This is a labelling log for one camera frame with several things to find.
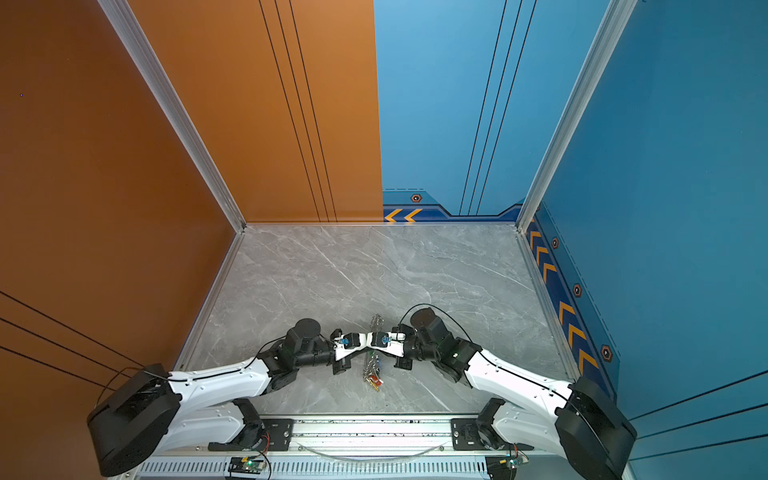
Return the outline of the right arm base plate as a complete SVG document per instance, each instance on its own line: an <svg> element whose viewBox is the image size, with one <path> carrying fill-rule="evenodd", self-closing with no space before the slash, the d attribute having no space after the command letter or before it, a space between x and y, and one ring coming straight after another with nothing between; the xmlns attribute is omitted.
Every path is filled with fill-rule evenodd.
<svg viewBox="0 0 768 480"><path fill-rule="evenodd" d="M529 452L534 447L524 443L504 441L490 426L480 426L476 418L452 418L449 421L452 447L455 451L516 451Z"/></svg>

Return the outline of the bunch of coloured keys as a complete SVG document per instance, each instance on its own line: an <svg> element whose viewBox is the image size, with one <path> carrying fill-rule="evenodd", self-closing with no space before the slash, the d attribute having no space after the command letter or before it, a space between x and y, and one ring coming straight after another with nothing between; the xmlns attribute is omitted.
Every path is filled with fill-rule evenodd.
<svg viewBox="0 0 768 480"><path fill-rule="evenodd" d="M370 355L366 360L363 367L363 379L370 385L375 391L379 391L383 385L381 379L381 364L380 358L376 355Z"/></svg>

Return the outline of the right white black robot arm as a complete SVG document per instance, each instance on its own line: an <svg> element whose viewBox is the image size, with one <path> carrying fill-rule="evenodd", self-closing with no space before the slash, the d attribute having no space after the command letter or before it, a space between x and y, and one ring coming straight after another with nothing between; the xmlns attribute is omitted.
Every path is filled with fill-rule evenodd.
<svg viewBox="0 0 768 480"><path fill-rule="evenodd" d="M595 381L547 378L513 365L454 335L433 308L398 323L384 346L400 365L429 361L447 378L491 394L478 417L478 431L493 448L523 443L565 458L584 479L620 479L637 431Z"/></svg>

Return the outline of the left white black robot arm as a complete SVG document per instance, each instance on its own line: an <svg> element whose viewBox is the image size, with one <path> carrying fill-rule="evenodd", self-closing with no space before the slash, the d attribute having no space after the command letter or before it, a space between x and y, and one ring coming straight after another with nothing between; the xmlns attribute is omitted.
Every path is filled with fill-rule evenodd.
<svg viewBox="0 0 768 480"><path fill-rule="evenodd" d="M181 438L183 424L194 414L233 404L233 430L206 437L232 441L253 417L244 404L293 382L304 366L334 365L368 346L365 333L322 335L321 326L304 318L288 332L266 343L256 355L230 365L198 371L166 371L159 364L137 371L100 401L87 417L100 474L125 473L149 458L161 445Z"/></svg>

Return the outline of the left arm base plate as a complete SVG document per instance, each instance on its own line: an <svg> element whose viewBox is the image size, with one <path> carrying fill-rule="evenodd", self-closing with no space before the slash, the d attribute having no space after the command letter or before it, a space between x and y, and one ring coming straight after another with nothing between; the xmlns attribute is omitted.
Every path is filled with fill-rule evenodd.
<svg viewBox="0 0 768 480"><path fill-rule="evenodd" d="M289 449L294 420L290 418L248 421L228 443L210 442L209 451L284 452Z"/></svg>

